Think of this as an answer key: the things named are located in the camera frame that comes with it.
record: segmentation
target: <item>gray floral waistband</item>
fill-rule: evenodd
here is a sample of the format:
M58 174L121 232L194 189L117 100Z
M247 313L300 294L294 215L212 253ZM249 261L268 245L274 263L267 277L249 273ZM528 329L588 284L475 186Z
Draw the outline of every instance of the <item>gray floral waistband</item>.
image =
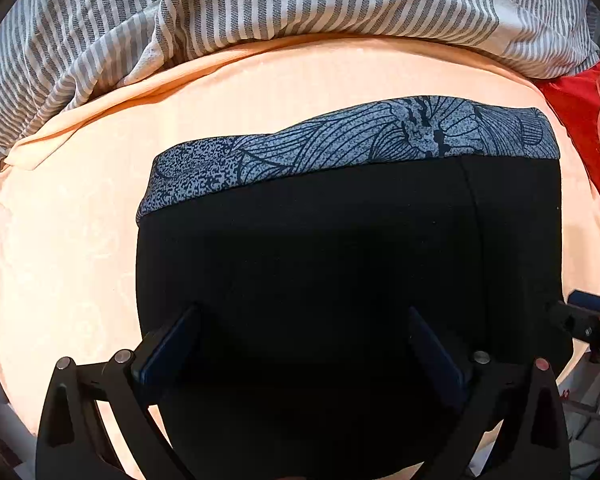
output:
M353 106L275 134L183 142L156 156L136 221L232 187L312 171L456 155L560 157L537 108L417 96Z

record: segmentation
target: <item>red pillow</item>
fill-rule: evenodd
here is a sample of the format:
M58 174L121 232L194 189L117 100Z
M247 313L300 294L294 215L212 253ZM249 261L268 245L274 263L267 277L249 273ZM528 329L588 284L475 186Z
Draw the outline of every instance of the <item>red pillow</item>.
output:
M600 62L574 76L536 82L567 129L600 193Z

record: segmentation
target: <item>metal screw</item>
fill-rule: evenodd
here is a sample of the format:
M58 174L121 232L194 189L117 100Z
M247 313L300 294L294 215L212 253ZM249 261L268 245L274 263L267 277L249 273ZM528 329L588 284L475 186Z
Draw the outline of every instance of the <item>metal screw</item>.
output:
M117 363L126 363L131 359L131 352L129 350L118 350L113 356Z
M538 359L536 359L536 368L538 370L542 370L543 372L547 371L549 369L549 361L542 357L539 357Z
M487 365L491 361L491 356L487 354L487 352L478 350L477 352L474 352L474 361L480 365Z
M69 359L68 357L61 357L58 359L58 362L56 363L56 368L58 370L64 370L65 368L68 367L69 364L71 364L71 359Z

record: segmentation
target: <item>black bracket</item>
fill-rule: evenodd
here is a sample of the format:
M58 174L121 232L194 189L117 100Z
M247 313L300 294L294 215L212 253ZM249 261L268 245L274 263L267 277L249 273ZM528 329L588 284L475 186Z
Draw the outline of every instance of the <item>black bracket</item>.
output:
M40 419L36 478L130 480L104 428L96 400L107 401L145 478L194 480L155 425L147 407L173 383L199 333L193 307L149 333L135 351L106 363L78 366L61 358Z
M567 303L549 306L548 314L554 325L589 343L593 360L600 364L600 296L574 290Z
M135 351L108 362L56 364L46 394L36 450L36 478L128 480L112 448L96 400L110 403L128 447L147 480L194 480L162 436L147 407L172 384L200 333L192 307L145 336ZM441 343L442 334L445 343ZM410 344L438 377L436 388L459 413L457 427L417 480L460 480L484 431L504 418L481 477L486 480L568 480L569 448L564 413L551 367L469 359L452 333L434 333L413 309Z

